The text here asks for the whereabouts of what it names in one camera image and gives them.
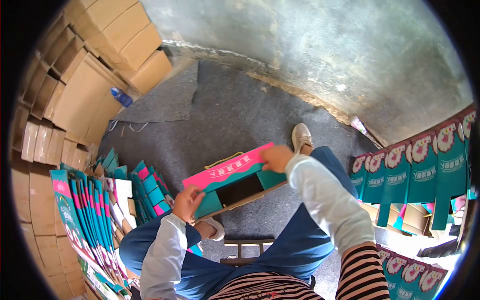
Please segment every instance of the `yellow rope handle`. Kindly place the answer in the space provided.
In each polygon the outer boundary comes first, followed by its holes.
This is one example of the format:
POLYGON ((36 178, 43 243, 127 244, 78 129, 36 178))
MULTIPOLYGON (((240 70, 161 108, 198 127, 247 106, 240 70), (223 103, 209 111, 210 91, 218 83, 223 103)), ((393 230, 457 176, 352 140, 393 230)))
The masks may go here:
POLYGON ((241 154, 243 154, 243 152, 237 152, 237 153, 235 153, 234 155, 232 155, 232 156, 230 156, 230 157, 227 157, 227 158, 221 159, 221 160, 219 160, 219 161, 216 161, 216 162, 214 162, 213 164, 211 164, 211 165, 209 165, 209 166, 205 166, 204 168, 205 168, 205 170, 208 170, 209 168, 214 167, 214 166, 218 165, 219 163, 223 163, 224 161, 229 160, 229 159, 231 159, 231 158, 234 158, 234 157, 236 157, 236 156, 239 156, 239 155, 241 155, 241 154))

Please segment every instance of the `white sneaker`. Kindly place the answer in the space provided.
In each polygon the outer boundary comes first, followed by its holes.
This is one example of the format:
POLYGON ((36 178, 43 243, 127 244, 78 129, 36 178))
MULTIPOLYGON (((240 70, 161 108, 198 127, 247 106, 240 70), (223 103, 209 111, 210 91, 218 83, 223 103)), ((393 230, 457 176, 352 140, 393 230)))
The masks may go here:
POLYGON ((312 135, 307 126, 303 123, 298 123, 292 130, 293 152, 300 153, 303 145, 308 145, 313 148, 312 135))
POLYGON ((204 222, 212 225, 216 229, 216 234, 209 237, 209 239, 214 240, 214 241, 219 241, 219 240, 222 240, 225 237, 225 229, 223 228, 222 224, 213 220, 212 217, 209 217, 209 218, 205 219, 204 222))

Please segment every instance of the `stack of cardboard boxes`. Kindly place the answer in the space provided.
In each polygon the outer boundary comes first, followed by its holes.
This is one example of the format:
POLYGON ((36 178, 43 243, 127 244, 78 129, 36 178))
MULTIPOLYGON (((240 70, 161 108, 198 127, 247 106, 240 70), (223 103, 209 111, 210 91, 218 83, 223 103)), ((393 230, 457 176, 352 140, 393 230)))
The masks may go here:
POLYGON ((71 0, 64 9, 87 49, 141 94, 154 87, 171 65, 155 25, 138 0, 71 0))
POLYGON ((59 299, 85 293, 82 271, 54 200, 49 169, 20 158, 12 162, 13 196, 32 257, 59 299))
POLYGON ((95 162, 121 107, 110 88, 153 88, 172 69, 161 43, 137 0, 71 0, 25 70, 11 135, 14 197, 31 253, 60 299, 84 286, 48 171, 95 162))

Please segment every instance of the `person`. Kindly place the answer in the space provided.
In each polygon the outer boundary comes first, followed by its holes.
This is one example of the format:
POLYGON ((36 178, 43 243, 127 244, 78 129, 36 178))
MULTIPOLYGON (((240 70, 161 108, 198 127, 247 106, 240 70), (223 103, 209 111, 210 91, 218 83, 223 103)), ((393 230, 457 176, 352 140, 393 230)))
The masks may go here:
POLYGON ((303 123, 293 129, 292 142, 294 152, 285 145, 262 152, 263 169, 286 173, 303 203, 253 263, 233 267, 187 251, 224 235, 213 219, 189 225, 204 196, 193 185, 177 195, 173 210, 125 235, 120 257, 141 275, 143 300, 322 299, 310 276, 334 247, 342 255, 337 299, 389 299, 372 222, 340 162, 330 148, 313 148, 303 123))

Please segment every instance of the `cardboard box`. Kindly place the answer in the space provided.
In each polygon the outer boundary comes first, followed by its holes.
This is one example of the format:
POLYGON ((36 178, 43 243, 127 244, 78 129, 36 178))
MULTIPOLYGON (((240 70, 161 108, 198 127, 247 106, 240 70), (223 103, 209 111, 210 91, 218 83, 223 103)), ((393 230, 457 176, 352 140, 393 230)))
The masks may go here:
POLYGON ((111 96, 110 91, 108 91, 103 96, 100 107, 95 112, 85 139, 94 144, 100 144, 103 134, 108 127, 108 122, 117 115, 120 107, 120 102, 115 100, 115 98, 111 96))
POLYGON ((53 129, 50 145, 48 146, 47 164, 54 166, 58 166, 60 164, 65 135, 65 131, 57 128, 53 129))
POLYGON ((22 145, 22 159, 33 162, 35 154, 36 136, 38 134, 38 121, 31 119, 27 122, 22 145))
POLYGON ((424 217, 427 214, 427 210, 422 205, 407 204, 402 230, 423 235, 428 226, 428 218, 424 217))
MULTIPOLYGON (((195 211, 195 223, 263 198, 266 193, 286 184, 285 174, 262 170, 264 161, 260 153, 273 145, 265 144, 182 180, 184 188, 194 184, 206 193, 195 211)), ((134 172, 149 190, 146 166, 139 164, 134 172)))
POLYGON ((77 5, 76 9, 66 14, 71 16, 71 23, 83 40, 103 31, 138 0, 97 0, 86 11, 80 14, 85 5, 77 5))
POLYGON ((53 222, 55 224, 55 236, 64 237, 67 235, 65 232, 65 227, 63 226, 63 221, 61 220, 60 211, 57 205, 54 205, 53 209, 53 222))
POLYGON ((63 13, 70 22, 75 21, 95 1, 96 0, 70 0, 67 2, 65 7, 63 8, 63 13))
POLYGON ((23 164, 23 161, 12 162, 10 169, 12 175, 12 189, 13 199, 15 200, 16 211, 20 221, 30 223, 32 217, 30 216, 30 191, 29 181, 30 174, 28 165, 23 164))
POLYGON ((50 49, 43 57, 47 65, 52 66, 60 57, 65 48, 70 44, 71 40, 75 38, 75 33, 69 28, 65 27, 59 36, 55 39, 50 49))
MULTIPOLYGON (((422 212, 422 209, 420 209, 418 206, 421 206, 421 205, 407 204, 407 209, 405 210, 405 215, 404 215, 403 224, 402 224, 402 230, 413 233, 413 234, 417 234, 417 235, 423 235, 425 227, 428 224, 427 222, 428 220, 427 218, 423 217, 424 214, 422 212)), ((362 203, 361 207, 369 213, 370 219, 372 220, 373 225, 377 227, 376 222, 378 220, 378 208, 366 203, 362 203)), ((397 221, 398 215, 399 215, 399 211, 393 205, 391 205, 386 229, 389 231, 394 231, 394 232, 403 234, 402 230, 393 228, 393 224, 397 221)))
POLYGON ((61 73, 60 80, 64 83, 68 83, 70 77, 73 75, 75 70, 78 68, 78 65, 84 60, 85 55, 87 55, 87 51, 84 48, 80 48, 74 56, 72 56, 71 60, 69 61, 67 67, 61 73))
POLYGON ((53 90, 53 93, 50 96, 50 100, 48 101, 47 107, 45 108, 45 112, 43 113, 43 117, 45 119, 49 121, 53 120, 53 115, 55 113, 57 103, 64 89, 65 89, 65 84, 61 81, 57 81, 57 85, 55 86, 55 89, 53 90))
POLYGON ((26 104, 29 107, 33 106, 36 95, 40 91, 40 88, 42 86, 42 83, 45 77, 47 76, 47 72, 49 68, 50 66, 47 63, 45 63, 45 61, 40 59, 40 61, 38 62, 38 65, 35 68, 35 71, 33 72, 32 78, 28 83, 25 93, 23 94, 23 97, 21 99, 22 103, 26 104))
POLYGON ((53 236, 35 236, 38 251, 42 257, 45 271, 48 276, 57 274, 63 275, 63 269, 60 262, 59 250, 57 248, 57 238, 53 236))
POLYGON ((22 151, 29 111, 30 108, 28 106, 18 103, 13 117, 12 148, 18 152, 22 151))
POLYGON ((57 85, 58 80, 55 80, 50 75, 46 75, 45 79, 38 91, 38 95, 36 95, 35 101, 32 106, 32 111, 30 114, 37 119, 41 120, 45 110, 48 106, 48 102, 50 101, 51 95, 57 85))
POLYGON ((142 4, 138 2, 116 18, 102 33, 113 48, 120 52, 149 23, 142 4))
MULTIPOLYGON (((78 36, 75 36, 65 47, 62 53, 59 55, 55 63, 52 65, 52 70, 55 71, 58 75, 63 75, 67 70, 70 63, 73 61, 77 53, 82 50, 84 47, 84 42, 78 36)), ((76 64, 80 63, 82 59, 78 59, 76 64)))
POLYGON ((65 274, 75 271, 81 272, 77 252, 72 248, 68 237, 57 237, 57 247, 63 272, 65 274))
POLYGON ((127 88, 122 80, 87 53, 62 92, 53 123, 79 138, 86 139, 98 108, 113 86, 122 90, 127 88))
POLYGON ((73 296, 64 273, 49 276, 48 283, 59 299, 70 299, 73 296))
POLYGON ((65 134, 65 138, 67 140, 70 140, 72 142, 76 142, 78 143, 78 141, 80 140, 80 138, 78 136, 76 136, 75 134, 71 133, 70 131, 67 131, 66 134, 65 134))
POLYGON ((40 39, 40 43, 37 47, 41 56, 45 56, 52 46, 53 42, 57 39, 60 33, 67 27, 68 20, 65 16, 61 15, 60 18, 53 24, 53 26, 47 31, 47 33, 40 39))
POLYGON ((127 60, 133 70, 138 70, 161 44, 162 38, 155 25, 150 23, 131 39, 120 51, 120 55, 127 60))
POLYGON ((30 213, 35 236, 55 235, 55 199, 48 170, 38 164, 30 169, 30 213))
POLYGON ((40 252, 38 251, 32 224, 20 223, 20 227, 24 233, 25 241, 27 242, 28 249, 30 250, 37 268, 44 276, 46 276, 47 274, 45 272, 45 265, 43 264, 40 252))
POLYGON ((76 148, 73 154, 73 161, 71 166, 77 170, 83 171, 85 169, 85 162, 87 160, 88 151, 81 148, 76 148))
POLYGON ((50 146, 50 139, 52 137, 53 128, 51 123, 41 122, 38 127, 38 134, 36 136, 34 161, 42 164, 47 163, 48 147, 50 146))
POLYGON ((61 162, 71 166, 73 163, 73 156, 77 149, 77 143, 65 139, 63 141, 63 148, 61 152, 61 162))
POLYGON ((170 71, 172 65, 164 51, 155 51, 136 72, 117 70, 141 94, 146 94, 170 71))
POLYGON ((67 278, 68 286, 70 287, 73 296, 80 296, 86 292, 82 269, 78 261, 76 261, 75 271, 65 273, 65 277, 67 278))

